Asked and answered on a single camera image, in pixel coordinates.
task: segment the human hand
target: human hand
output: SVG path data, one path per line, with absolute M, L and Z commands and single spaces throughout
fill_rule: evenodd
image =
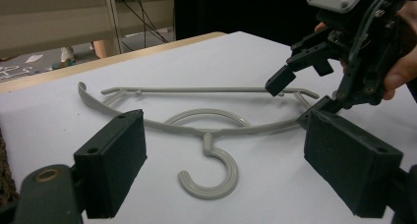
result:
M 417 78 L 417 2 L 407 2 L 398 15 L 403 20 L 402 43 L 407 54 L 396 61 L 384 79 L 385 100 L 392 99 L 397 88 Z

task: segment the robotic arm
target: robotic arm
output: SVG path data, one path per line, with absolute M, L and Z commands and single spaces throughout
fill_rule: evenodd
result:
M 317 18 L 326 28 L 291 46 L 287 64 L 266 84 L 277 95 L 294 79 L 294 72 L 313 66 L 320 76 L 332 73 L 328 59 L 342 59 L 346 73 L 337 90 L 342 108 L 355 104 L 378 105 L 384 76 L 404 54 L 399 16 L 408 0 L 308 0 L 321 8 Z
M 320 8 L 326 27 L 291 46 L 292 54 L 266 83 L 276 96 L 313 66 L 333 72 L 328 59 L 342 60 L 345 74 L 335 99 L 322 98 L 298 123 L 306 131 L 306 160 L 332 186 L 353 214 L 381 218 L 389 206 L 392 223 L 417 223 L 417 165 L 399 168 L 402 152 L 336 115 L 344 108 L 380 104 L 384 78 L 404 54 L 397 11 L 408 0 L 307 0 Z M 408 84 L 417 101 L 417 81 Z

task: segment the floor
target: floor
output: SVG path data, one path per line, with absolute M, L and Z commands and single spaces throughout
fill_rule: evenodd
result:
M 175 39 L 172 28 L 164 28 L 158 31 L 163 38 L 170 42 Z M 146 47 L 152 47 L 163 44 L 161 37 L 156 37 L 150 32 L 135 33 L 122 38 L 125 53 L 140 50 Z M 89 61 L 98 60 L 93 50 L 89 49 L 89 43 L 73 45 L 76 61 L 74 65 L 83 64 Z M 37 61 L 27 63 L 30 57 L 41 56 Z M 25 76 L 53 71 L 52 66 L 61 62 L 61 49 L 51 49 L 31 54 L 25 54 L 0 61 L 0 83 Z

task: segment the white table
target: white table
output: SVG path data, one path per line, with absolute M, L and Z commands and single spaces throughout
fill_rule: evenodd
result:
M 96 98 L 115 86 L 255 86 L 285 63 L 289 47 L 235 32 L 153 55 L 122 61 L 53 82 L 0 94 L 0 127 L 18 188 L 30 172 L 51 164 L 74 164 L 73 153 L 111 117 L 86 107 L 77 92 L 84 82 Z M 341 80 L 319 77 L 313 68 L 297 73 L 290 87 L 330 95 Z M 253 125 L 297 117 L 302 105 L 291 95 L 259 93 L 144 94 L 128 97 L 117 109 L 141 108 L 145 118 L 163 122 L 189 109 L 216 108 L 236 113 Z M 341 116 L 404 152 L 401 168 L 417 163 L 416 104 L 405 87 L 377 107 L 354 106 Z M 201 117 L 195 127 L 236 127 Z M 304 159 L 305 131 L 295 128 L 262 135 L 224 137 L 215 146 L 231 154 L 239 168 L 232 194 L 202 200 L 182 190 L 177 174 L 190 172 L 196 183 L 213 187 L 225 176 L 222 163 L 204 157 L 200 138 L 146 129 L 148 157 L 115 218 L 86 223 L 389 223 L 353 216 L 331 186 Z

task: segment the cable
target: cable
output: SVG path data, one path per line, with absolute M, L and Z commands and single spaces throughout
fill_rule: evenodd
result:
M 147 26 L 145 24 L 145 9 L 142 6 L 142 0 L 137 0 L 142 9 L 142 19 L 144 20 L 144 48 L 147 48 Z
M 371 26 L 372 20 L 375 17 L 374 14 L 382 7 L 386 1 L 387 0 L 375 0 L 368 8 L 364 18 L 361 21 L 361 24 L 359 25 L 358 32 L 356 32 L 354 42 L 348 57 L 348 63 L 351 63 L 354 59 L 356 59 L 362 43 L 367 36 L 368 29 Z
M 153 29 L 154 30 L 156 30 L 156 32 L 158 33 L 158 35 L 161 37 L 161 38 L 163 38 L 163 39 L 165 39 L 158 31 L 157 31 L 157 29 L 156 29 L 156 27 L 155 27 L 155 25 L 153 24 L 153 22 L 152 22 L 152 20 L 149 18 L 149 16 L 148 16 L 148 13 L 145 11 L 145 9 L 144 9 L 144 6 L 142 5 L 142 1 L 141 0 L 137 0 L 138 1 L 138 3 L 139 3 L 139 5 L 141 6 L 141 9 L 142 9 L 142 12 L 143 13 L 145 13 L 145 15 L 147 16 L 147 18 L 148 18 L 148 20 L 149 20 L 149 22 L 150 22 L 150 24 L 152 25 L 152 27 L 153 27 Z
M 128 48 L 128 49 L 130 49 L 131 51 L 135 51 L 134 49 L 132 49 L 131 47 L 129 47 L 123 40 L 122 40 L 122 43 Z
M 147 24 L 146 22 L 145 22 L 145 20 L 143 20 L 127 3 L 126 3 L 126 1 L 125 0 L 122 0 L 123 1 L 123 3 L 125 4 L 125 6 L 130 10 L 130 11 L 132 11 L 132 13 L 138 18 L 138 19 L 140 19 L 142 22 L 144 22 L 145 24 L 146 24 L 146 26 L 148 27 L 148 28 L 150 28 L 150 33 L 153 35 L 153 36 L 155 36 L 156 38 L 158 38 L 160 41 L 162 41 L 162 42 L 164 42 L 164 43 L 167 43 L 167 42 L 169 42 L 168 40 L 166 40 L 156 29 L 154 29 L 153 27 L 151 27 L 149 24 Z

